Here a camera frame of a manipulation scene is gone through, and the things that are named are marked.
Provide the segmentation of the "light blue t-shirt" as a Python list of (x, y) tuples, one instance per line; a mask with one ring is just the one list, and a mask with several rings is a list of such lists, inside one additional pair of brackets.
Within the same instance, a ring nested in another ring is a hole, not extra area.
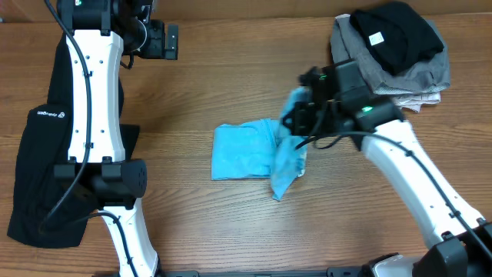
[(291, 91), (279, 119), (263, 118), (240, 125), (223, 124), (214, 130), (211, 178), (269, 179), (272, 198), (280, 201), (295, 179), (305, 173), (308, 150), (296, 146), (304, 141), (293, 136), (281, 120), (297, 102), (311, 99), (311, 91)]

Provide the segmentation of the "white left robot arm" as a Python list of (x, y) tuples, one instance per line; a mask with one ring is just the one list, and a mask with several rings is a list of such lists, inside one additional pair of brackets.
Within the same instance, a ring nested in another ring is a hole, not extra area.
[(48, 6), (65, 33), (72, 71), (72, 131), (54, 173), (72, 196), (95, 207), (118, 255), (121, 276), (161, 276), (142, 199), (147, 167), (123, 145), (119, 115), (122, 58), (175, 60), (178, 27), (151, 18), (155, 0), (59, 0)]

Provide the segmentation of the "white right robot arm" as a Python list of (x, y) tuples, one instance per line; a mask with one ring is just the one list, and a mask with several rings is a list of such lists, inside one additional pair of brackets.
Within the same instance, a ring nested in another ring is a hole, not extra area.
[(392, 184), (414, 217), (427, 253), (382, 255), (360, 266), (327, 269), (329, 276), (463, 276), (491, 274), (491, 223), (454, 190), (431, 161), (412, 124), (386, 95), (375, 95), (355, 60), (300, 75), (310, 92), (282, 119), (300, 147), (349, 137)]

